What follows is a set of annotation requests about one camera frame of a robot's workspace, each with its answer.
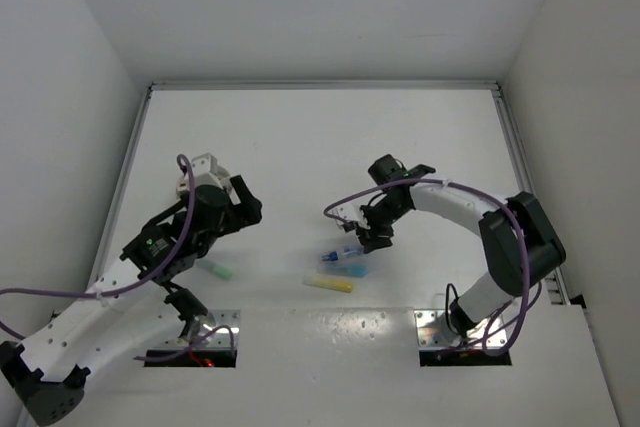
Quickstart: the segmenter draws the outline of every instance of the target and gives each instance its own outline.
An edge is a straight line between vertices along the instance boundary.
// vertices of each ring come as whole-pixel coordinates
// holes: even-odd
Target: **cable tie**
[[[102,305],[103,307],[107,307],[109,303],[107,302],[107,299],[103,297],[102,289],[100,287],[95,287],[93,290],[96,294],[96,300],[100,302],[100,305]]]

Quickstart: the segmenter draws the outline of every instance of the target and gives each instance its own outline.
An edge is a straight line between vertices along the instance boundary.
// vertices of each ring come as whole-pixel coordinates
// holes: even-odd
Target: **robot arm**
[[[446,179],[430,177],[433,183],[418,183],[421,182],[418,179],[435,173],[435,169],[418,165],[407,170],[391,155],[378,159],[368,172],[377,185],[396,185],[383,188],[379,194],[382,198],[375,205],[336,207],[330,215],[346,231],[356,231],[365,253],[390,247],[393,223],[411,210],[437,214],[481,238],[488,272],[447,306],[454,330],[449,331],[450,335],[459,333],[464,337],[497,309],[522,295],[516,236],[504,213],[494,204],[473,192],[449,188]],[[524,231],[530,280],[534,285],[564,262],[564,247],[533,195],[521,192],[506,199],[495,197],[507,205]]]
[[[20,344],[0,345],[0,370],[38,425],[53,424],[75,409],[87,382],[111,361],[191,332],[207,315],[208,309],[172,279],[205,256],[218,238],[259,223],[262,204],[242,177],[230,177],[210,154],[193,159],[190,170],[193,188],[188,182],[179,185],[178,203],[147,222],[82,299]],[[158,302],[140,302],[149,297]]]

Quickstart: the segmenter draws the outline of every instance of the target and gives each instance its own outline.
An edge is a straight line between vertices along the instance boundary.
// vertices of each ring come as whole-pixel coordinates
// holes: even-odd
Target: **metal mounting plate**
[[[414,310],[414,317],[416,320],[416,332],[418,334],[418,350],[420,351],[434,351],[446,349],[449,347],[455,347],[458,345],[458,340],[453,344],[447,341],[440,332],[440,326],[444,325],[441,322],[440,317],[444,315],[444,310]],[[468,334],[469,340],[481,339],[484,334],[484,329],[487,326],[489,320],[485,319],[480,322],[475,329],[470,330]],[[498,318],[492,332],[502,327],[502,318]],[[487,341],[487,348],[498,349],[507,341],[507,332],[498,332]]]
[[[205,335],[212,328],[218,325],[228,325],[233,332],[234,347],[238,349],[238,340],[240,337],[240,310],[210,310],[207,318],[202,321],[202,326],[197,336]],[[193,348],[194,352],[211,352],[211,351],[227,351],[231,347],[229,342],[229,332],[226,329],[220,329],[214,335],[209,337],[208,342]],[[183,339],[168,340],[153,350],[179,350],[187,346],[187,342]]]

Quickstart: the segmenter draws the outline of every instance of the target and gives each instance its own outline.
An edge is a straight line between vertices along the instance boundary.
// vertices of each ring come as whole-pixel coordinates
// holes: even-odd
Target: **white table surface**
[[[408,167],[494,193],[517,192],[490,91],[157,91],[141,131],[107,258],[170,205],[175,156],[211,152],[264,204],[261,224],[176,279],[211,308],[242,309],[236,369],[114,369],[59,425],[618,425],[577,307],[541,301],[513,366],[420,368],[413,308],[441,307],[486,271],[479,239],[410,213],[351,294],[303,286],[323,250],[353,241],[322,208],[372,185],[392,153]]]
[[[178,153],[211,152],[263,203],[263,220],[222,238],[208,258],[234,272],[178,278],[205,303],[247,307],[439,307],[447,282],[466,290],[486,271],[479,239],[426,213],[394,226],[394,247],[367,256],[348,295],[302,285],[317,256],[357,245],[321,215],[371,187],[367,168],[391,153],[408,168],[493,193],[518,191],[491,92],[447,90],[154,92],[107,258],[174,201]]]

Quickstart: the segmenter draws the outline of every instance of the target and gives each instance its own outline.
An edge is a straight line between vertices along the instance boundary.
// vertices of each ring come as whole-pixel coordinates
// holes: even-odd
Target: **blue marker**
[[[362,264],[338,264],[326,263],[322,264],[319,269],[323,274],[342,275],[344,277],[364,277],[369,270]]]
[[[338,262],[340,260],[353,259],[364,254],[364,249],[358,247],[343,247],[338,250],[332,250],[321,257],[323,262]]]

